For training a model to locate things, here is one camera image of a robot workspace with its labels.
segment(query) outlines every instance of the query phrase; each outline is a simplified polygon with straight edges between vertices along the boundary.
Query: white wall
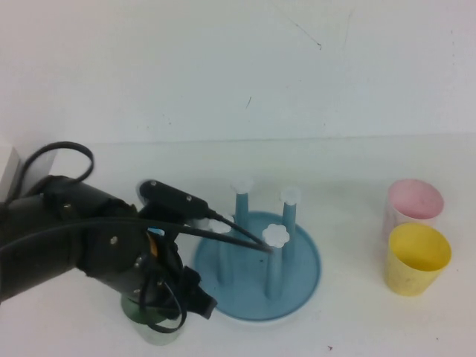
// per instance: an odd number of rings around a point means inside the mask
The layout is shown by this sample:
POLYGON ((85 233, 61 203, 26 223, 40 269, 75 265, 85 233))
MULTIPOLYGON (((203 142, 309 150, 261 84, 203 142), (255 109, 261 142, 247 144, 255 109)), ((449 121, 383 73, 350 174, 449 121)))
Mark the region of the white wall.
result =
POLYGON ((475 14, 473 0, 0 0, 0 136, 476 132, 475 14))

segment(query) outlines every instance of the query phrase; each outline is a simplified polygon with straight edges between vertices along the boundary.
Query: yellow cup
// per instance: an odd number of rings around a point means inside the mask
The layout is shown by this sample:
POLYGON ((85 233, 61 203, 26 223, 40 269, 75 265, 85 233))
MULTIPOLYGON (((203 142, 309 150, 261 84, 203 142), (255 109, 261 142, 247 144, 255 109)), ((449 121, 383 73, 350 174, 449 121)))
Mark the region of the yellow cup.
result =
POLYGON ((397 294, 420 295, 450 260, 451 246, 439 231, 405 223, 390 233, 385 281, 397 294))

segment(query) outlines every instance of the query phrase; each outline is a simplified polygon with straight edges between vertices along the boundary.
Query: blue round base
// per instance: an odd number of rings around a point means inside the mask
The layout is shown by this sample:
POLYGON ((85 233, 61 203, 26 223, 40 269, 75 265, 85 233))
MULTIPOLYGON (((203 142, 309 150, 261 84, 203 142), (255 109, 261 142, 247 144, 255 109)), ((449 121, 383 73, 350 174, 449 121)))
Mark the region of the blue round base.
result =
MULTIPOLYGON (((261 237, 271 223, 281 224, 273 213, 250 212, 248 229, 261 237)), ((218 301, 224 314, 246 321, 270 321, 298 310, 311 298, 321 276, 321 259, 312 238, 296 225, 295 258, 283 261, 283 292, 276 300, 265 296, 268 255, 260 251, 230 246, 233 282, 218 281, 218 242, 204 239, 195 256, 195 268, 202 276, 202 288, 218 301)))

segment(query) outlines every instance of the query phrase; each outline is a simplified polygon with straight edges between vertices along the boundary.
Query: pink cup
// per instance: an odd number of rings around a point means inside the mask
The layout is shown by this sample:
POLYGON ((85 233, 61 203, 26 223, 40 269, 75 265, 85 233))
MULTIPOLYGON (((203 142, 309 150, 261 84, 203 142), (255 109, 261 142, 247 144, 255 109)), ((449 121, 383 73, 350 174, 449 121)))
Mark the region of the pink cup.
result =
POLYGON ((429 183, 407 178, 390 186, 385 206, 382 236, 388 240, 390 232, 402 223, 434 225, 445 202, 441 193, 429 183))

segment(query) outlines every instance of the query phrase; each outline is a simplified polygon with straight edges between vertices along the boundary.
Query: metal screw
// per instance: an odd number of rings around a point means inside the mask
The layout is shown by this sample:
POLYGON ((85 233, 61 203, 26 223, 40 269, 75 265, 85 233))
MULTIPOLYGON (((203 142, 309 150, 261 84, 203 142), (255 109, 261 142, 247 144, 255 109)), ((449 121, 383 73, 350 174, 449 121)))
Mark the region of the metal screw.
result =
POLYGON ((141 263, 142 263, 142 257, 137 258, 134 263, 134 268, 138 268, 139 266, 141 266, 141 263))

